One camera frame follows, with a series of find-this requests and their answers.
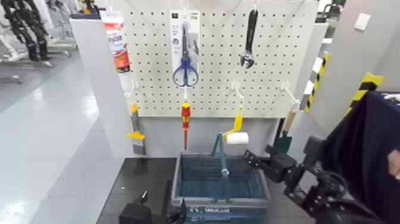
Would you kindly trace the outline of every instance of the plastic basket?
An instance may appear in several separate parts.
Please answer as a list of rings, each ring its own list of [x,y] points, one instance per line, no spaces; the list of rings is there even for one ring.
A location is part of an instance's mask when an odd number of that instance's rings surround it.
[[[177,159],[171,203],[187,206],[187,222],[261,223],[270,202],[263,173],[241,156],[184,154]],[[223,163],[229,170],[224,181]]]

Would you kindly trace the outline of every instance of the basket handle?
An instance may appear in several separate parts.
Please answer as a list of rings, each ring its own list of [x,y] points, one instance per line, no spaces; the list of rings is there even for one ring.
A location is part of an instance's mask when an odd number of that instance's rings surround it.
[[[222,141],[222,132],[219,132],[217,134],[217,139],[215,140],[214,143],[214,148],[211,151],[211,155],[210,156],[215,156],[217,153],[217,146],[219,146],[220,148],[220,158],[221,158],[221,174],[222,174],[222,179],[221,179],[221,189],[225,189],[225,201],[226,203],[231,203],[232,201],[229,199],[229,170],[226,166],[226,156],[225,156],[225,152],[224,152],[224,144]],[[212,200],[212,203],[216,203],[218,201],[219,198],[215,198],[214,200]]]

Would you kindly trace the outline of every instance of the light switch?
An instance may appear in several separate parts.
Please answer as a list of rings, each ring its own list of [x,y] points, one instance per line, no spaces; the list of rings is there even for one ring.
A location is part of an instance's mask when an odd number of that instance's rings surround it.
[[[360,13],[357,21],[355,22],[354,28],[357,30],[364,31],[367,28],[368,22],[370,21],[371,15]]]

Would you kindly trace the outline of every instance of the scissors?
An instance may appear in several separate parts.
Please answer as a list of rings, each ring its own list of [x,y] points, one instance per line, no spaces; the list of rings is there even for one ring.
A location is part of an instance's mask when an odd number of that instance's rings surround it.
[[[188,25],[182,25],[182,58],[180,59],[180,66],[175,70],[172,79],[175,85],[194,86],[199,81],[199,74],[195,68],[190,64],[190,57],[188,51]]]

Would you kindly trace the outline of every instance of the white pegboard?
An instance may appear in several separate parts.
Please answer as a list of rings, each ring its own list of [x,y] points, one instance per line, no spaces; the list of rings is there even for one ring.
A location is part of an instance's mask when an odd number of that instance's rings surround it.
[[[141,116],[180,116],[183,88],[172,81],[170,10],[178,0],[120,0],[124,12],[132,78],[139,83],[129,103],[137,102]],[[193,117],[234,117],[240,103],[231,90],[240,81],[245,117],[285,117],[290,97],[279,86],[291,83],[293,92],[313,30],[316,1],[258,1],[253,43],[256,64],[239,65],[245,49],[248,16],[253,1],[192,0],[201,12],[199,82],[189,88]]]

